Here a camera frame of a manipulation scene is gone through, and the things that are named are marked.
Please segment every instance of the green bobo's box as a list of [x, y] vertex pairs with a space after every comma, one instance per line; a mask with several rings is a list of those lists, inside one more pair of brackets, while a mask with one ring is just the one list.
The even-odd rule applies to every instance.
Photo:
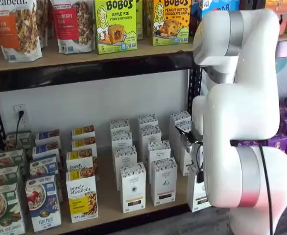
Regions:
[[99, 54], [137, 49], [136, 0], [95, 0]]

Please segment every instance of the green box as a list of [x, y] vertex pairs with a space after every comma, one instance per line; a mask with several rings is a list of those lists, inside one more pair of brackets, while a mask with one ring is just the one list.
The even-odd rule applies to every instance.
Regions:
[[136, 1], [95, 0], [99, 54], [136, 50]]
[[137, 40], [143, 39], [143, 0], [136, 0]]

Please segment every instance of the bobo's peanut butter chocolate chip box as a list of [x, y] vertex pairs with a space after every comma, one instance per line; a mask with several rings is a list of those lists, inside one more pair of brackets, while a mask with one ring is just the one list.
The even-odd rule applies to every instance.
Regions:
[[95, 0], [99, 54], [137, 49], [135, 0]]
[[188, 42], [191, 0], [153, 0], [153, 45]]

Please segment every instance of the power cord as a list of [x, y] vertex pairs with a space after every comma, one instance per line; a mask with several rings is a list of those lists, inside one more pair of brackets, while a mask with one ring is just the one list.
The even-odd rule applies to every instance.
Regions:
[[262, 158], [262, 164], [263, 164], [263, 170], [264, 170], [264, 176], [265, 176], [265, 183], [266, 183], [266, 190], [267, 190], [267, 199], [268, 199], [268, 203], [269, 203], [270, 235], [273, 235], [272, 199], [271, 199], [270, 184], [269, 184], [269, 178], [267, 175], [265, 158], [264, 158], [262, 146], [259, 146], [259, 149], [261, 152], [261, 158]]
[[20, 125], [20, 121], [21, 121], [23, 116], [24, 116], [24, 111], [20, 110], [18, 112], [18, 121], [17, 121], [17, 126], [16, 126], [16, 133], [15, 133], [15, 146], [14, 146], [15, 149], [16, 149], [16, 145], [17, 145], [18, 126]]

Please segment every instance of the gray floor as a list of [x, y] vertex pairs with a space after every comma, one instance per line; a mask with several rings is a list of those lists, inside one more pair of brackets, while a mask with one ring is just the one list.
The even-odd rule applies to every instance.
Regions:
[[[111, 235], [224, 235], [227, 232], [227, 223], [227, 209], [208, 208]], [[275, 234], [287, 235], [287, 208], [279, 221]]]

